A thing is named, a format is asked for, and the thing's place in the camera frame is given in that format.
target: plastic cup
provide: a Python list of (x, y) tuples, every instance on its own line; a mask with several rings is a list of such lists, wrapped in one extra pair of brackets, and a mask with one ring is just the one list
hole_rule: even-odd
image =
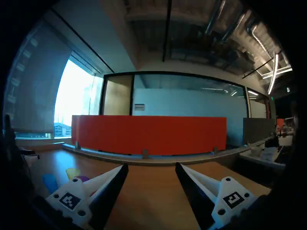
[(82, 180), (82, 182), (86, 182), (89, 180), (89, 178), (87, 176), (76, 176), (77, 178), (79, 178), (80, 180)]
[(72, 178), (80, 175), (80, 170), (76, 168), (68, 168), (66, 169), (66, 174), (68, 176), (68, 179), (71, 180)]
[(58, 189), (58, 183), (56, 182), (55, 176), (52, 174), (44, 174), (43, 182), (50, 194), (54, 193)]

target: gray partition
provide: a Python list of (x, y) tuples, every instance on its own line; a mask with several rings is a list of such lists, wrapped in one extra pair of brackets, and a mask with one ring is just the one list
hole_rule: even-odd
[(244, 143), (254, 143), (274, 132), (275, 120), (266, 118), (243, 118)]

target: yellow cup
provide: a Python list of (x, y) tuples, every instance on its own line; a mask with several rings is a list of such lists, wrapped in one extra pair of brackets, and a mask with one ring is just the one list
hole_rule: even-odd
[(81, 172), (80, 172), (79, 169), (75, 169), (75, 168), (68, 168), (68, 169), (66, 169), (66, 174), (67, 174), (69, 180), (71, 180), (75, 176), (79, 176), (80, 173)]

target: window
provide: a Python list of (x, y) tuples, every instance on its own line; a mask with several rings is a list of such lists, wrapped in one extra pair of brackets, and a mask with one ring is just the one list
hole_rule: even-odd
[(135, 75), (132, 115), (226, 117), (228, 148), (243, 144), (248, 116), (242, 87), (198, 77)]
[(271, 118), (269, 99), (267, 96), (248, 89), (252, 118)]
[(72, 115), (98, 115), (103, 79), (68, 60), (54, 109), (54, 136), (71, 136)]

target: sign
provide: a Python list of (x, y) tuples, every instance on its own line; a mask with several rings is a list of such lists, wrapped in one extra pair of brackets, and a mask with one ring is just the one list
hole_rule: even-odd
[(134, 111), (144, 111), (145, 104), (134, 104)]

